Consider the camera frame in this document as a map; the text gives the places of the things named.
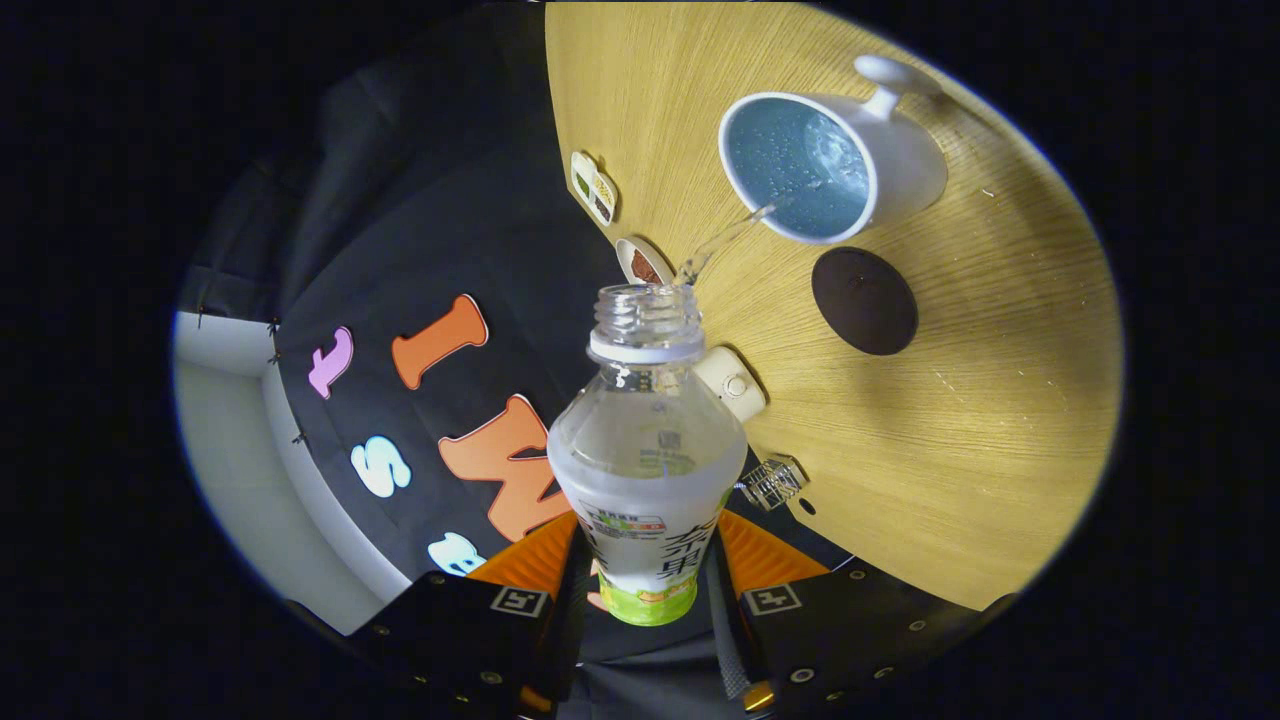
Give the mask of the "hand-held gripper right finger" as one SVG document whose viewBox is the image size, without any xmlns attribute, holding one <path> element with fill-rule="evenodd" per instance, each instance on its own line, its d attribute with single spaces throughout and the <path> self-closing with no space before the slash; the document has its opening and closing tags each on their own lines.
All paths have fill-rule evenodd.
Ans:
<svg viewBox="0 0 1280 720">
<path fill-rule="evenodd" d="M 952 603 L 854 559 L 829 570 L 723 511 L 710 616 L 727 698 L 748 717 L 809 717 L 923 669 L 1015 601 Z"/>
</svg>

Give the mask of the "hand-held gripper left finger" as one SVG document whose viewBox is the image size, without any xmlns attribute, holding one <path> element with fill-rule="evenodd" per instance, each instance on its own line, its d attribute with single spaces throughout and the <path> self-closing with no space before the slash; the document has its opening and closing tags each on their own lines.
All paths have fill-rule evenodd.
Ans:
<svg viewBox="0 0 1280 720">
<path fill-rule="evenodd" d="M 458 717 L 553 717 L 573 685 L 591 562 L 564 512 L 468 575 L 425 574 L 349 647 Z"/>
</svg>

